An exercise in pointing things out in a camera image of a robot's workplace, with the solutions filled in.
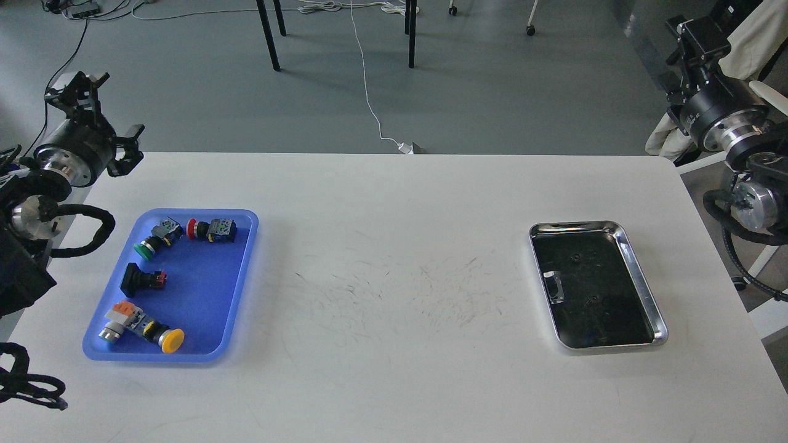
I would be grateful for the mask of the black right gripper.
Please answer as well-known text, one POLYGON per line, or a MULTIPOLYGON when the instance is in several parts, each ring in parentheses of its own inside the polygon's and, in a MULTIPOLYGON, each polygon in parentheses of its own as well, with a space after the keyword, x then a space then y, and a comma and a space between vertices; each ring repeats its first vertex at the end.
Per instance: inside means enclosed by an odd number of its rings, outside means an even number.
POLYGON ((711 152, 759 153, 773 149, 768 106, 744 81, 711 78, 731 52, 726 34, 710 16, 665 20, 677 48, 666 64, 667 117, 681 134, 711 152))

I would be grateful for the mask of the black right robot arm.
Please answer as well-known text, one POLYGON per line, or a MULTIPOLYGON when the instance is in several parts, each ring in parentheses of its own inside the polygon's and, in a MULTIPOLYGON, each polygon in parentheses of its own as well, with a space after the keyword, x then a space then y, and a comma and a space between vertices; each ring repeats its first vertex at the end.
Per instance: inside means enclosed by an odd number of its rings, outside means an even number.
POLYGON ((759 81, 730 78, 720 60, 731 44, 710 17, 689 20, 672 17, 666 26, 678 48, 673 56, 680 75, 659 77, 666 93, 667 115, 698 148, 720 152, 733 176, 726 188, 712 189, 703 205, 722 228, 722 239, 738 289, 746 284, 777 301, 786 293, 759 281, 746 271, 732 236, 772 247, 786 245, 787 165, 786 123, 772 124, 771 108, 786 113, 786 98, 759 81))

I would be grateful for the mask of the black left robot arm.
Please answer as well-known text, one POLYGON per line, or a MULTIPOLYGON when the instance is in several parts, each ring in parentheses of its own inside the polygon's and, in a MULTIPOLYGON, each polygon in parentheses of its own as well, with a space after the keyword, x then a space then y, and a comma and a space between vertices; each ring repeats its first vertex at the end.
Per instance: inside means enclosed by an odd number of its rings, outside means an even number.
POLYGON ((102 114, 99 87, 109 79, 77 72, 61 87, 47 88, 45 102, 65 113, 65 120, 23 156, 22 146, 2 151, 1 188, 1 314, 34 305, 56 281, 47 265, 51 258, 74 258, 97 250, 115 229, 106 210, 68 204, 74 188, 88 188, 101 174, 123 177, 143 160, 136 124, 120 137, 102 114), (52 241, 62 218, 82 215, 100 222, 84 246, 56 249, 52 241))

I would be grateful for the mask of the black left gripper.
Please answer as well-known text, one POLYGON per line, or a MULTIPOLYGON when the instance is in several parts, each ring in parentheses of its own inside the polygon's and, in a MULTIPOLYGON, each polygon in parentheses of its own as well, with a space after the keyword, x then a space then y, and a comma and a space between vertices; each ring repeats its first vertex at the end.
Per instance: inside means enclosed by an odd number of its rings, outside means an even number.
POLYGON ((76 188, 95 184, 107 165, 111 177, 123 177, 144 159, 139 137, 145 125, 135 124, 118 137, 102 114, 97 92, 109 78, 109 73, 94 78, 79 71, 64 87, 49 87, 44 95, 45 103, 64 112, 68 120, 37 146, 36 162, 76 188), (123 156, 115 159, 118 149, 123 156))

